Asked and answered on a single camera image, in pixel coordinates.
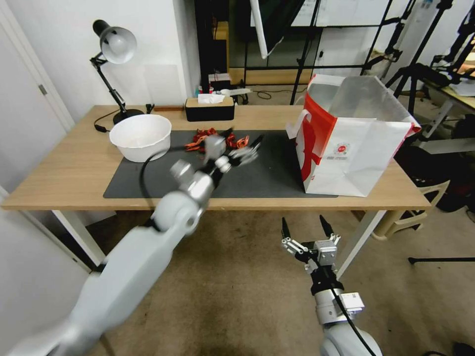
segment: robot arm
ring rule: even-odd
[[[256,159],[261,140],[227,155],[225,139],[210,136],[203,169],[178,161],[171,173],[179,190],[165,195],[147,226],[130,230],[90,274],[68,318],[23,340],[8,355],[83,355],[105,331],[123,323],[168,266],[181,239],[194,232],[223,174]]]
[[[321,355],[382,356],[373,337],[356,328],[352,322],[365,306],[358,293],[344,293],[343,284],[336,279],[334,262],[341,236],[333,233],[332,227],[321,215],[320,220],[328,239],[299,243],[290,237],[287,223],[282,218],[282,247],[305,263],[305,270],[312,277],[310,291],[315,298],[317,317],[325,335]]]

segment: bag handle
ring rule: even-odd
[[[300,126],[302,126],[303,119],[307,115],[310,116],[308,118],[308,121],[310,121],[312,119],[312,114],[310,114],[310,112],[307,109],[303,109],[293,126],[290,123],[286,124],[285,131],[287,131],[287,136],[289,139],[293,139],[297,137],[298,130],[300,129]]]

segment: white paper bag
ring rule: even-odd
[[[328,103],[323,91],[332,82],[340,82],[341,86],[333,89],[334,97]],[[314,98],[325,98],[329,112]],[[304,110],[294,126],[287,125],[287,134],[296,138],[307,193],[366,197],[404,138],[420,128],[376,77],[338,81],[315,76],[309,84]]]

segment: desk lamp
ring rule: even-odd
[[[93,30],[99,36],[100,52],[91,58],[90,61],[109,89],[109,93],[120,107],[120,112],[114,116],[113,122],[116,124],[128,117],[143,114],[140,110],[125,108],[124,99],[116,89],[111,87],[109,81],[100,70],[100,67],[107,62],[114,64],[128,62],[134,56],[135,49],[137,48],[135,36],[132,32],[122,27],[109,26],[104,20],[94,21]]]

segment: black desk mat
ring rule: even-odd
[[[195,131],[172,131],[171,146],[190,143]],[[226,173],[213,198],[315,198],[333,195],[306,194],[295,152],[295,143],[285,131],[235,131],[236,137],[249,135],[252,142],[264,134],[259,157],[252,163],[232,168]],[[170,168],[179,159],[190,162],[195,169],[203,165],[203,154],[198,152],[167,152],[150,162],[145,170],[145,184],[153,198],[161,198],[178,188]],[[142,163],[125,158],[107,187],[104,198],[141,198],[139,172]]]

